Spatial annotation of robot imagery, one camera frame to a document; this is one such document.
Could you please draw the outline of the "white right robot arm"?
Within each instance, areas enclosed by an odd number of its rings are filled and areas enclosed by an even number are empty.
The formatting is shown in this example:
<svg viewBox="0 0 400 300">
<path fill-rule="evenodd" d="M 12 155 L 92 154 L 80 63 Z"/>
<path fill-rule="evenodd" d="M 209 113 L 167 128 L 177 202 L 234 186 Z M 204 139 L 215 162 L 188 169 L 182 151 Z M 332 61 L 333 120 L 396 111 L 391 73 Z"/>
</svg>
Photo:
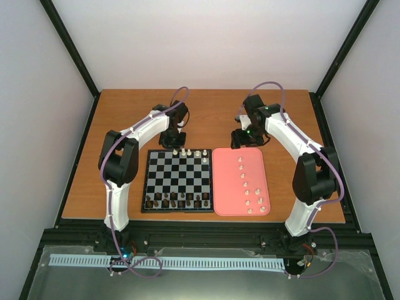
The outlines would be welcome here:
<svg viewBox="0 0 400 300">
<path fill-rule="evenodd" d="M 338 174 L 338 155 L 333 147 L 313 141 L 290 119 L 280 104 L 265 105 L 260 95 L 248 96 L 241 125 L 231 133 L 231 148 L 263 146 L 275 138 L 296 163 L 292 189 L 295 202 L 280 234 L 280 246 L 286 253 L 297 251 L 306 241 L 316 214 L 343 182 Z"/>
</svg>

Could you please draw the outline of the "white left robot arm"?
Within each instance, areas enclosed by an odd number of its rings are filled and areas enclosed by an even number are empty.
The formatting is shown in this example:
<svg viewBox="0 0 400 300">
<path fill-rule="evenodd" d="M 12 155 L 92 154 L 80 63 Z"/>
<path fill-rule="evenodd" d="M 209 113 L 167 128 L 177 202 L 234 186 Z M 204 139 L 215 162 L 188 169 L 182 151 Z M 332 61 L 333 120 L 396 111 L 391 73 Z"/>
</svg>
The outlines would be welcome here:
<svg viewBox="0 0 400 300">
<path fill-rule="evenodd" d="M 129 188 L 138 173 L 140 149 L 155 136 L 159 136 L 159 145 L 164 149 L 183 148 L 186 133 L 182 128 L 188 115 L 189 109 L 182 101 L 170 107 L 159 104 L 131 127 L 107 132 L 98 168 L 107 193 L 104 223 L 114 230 L 107 242 L 115 251 L 124 251 L 130 244 L 130 236 L 123 229 L 129 222 Z"/>
</svg>

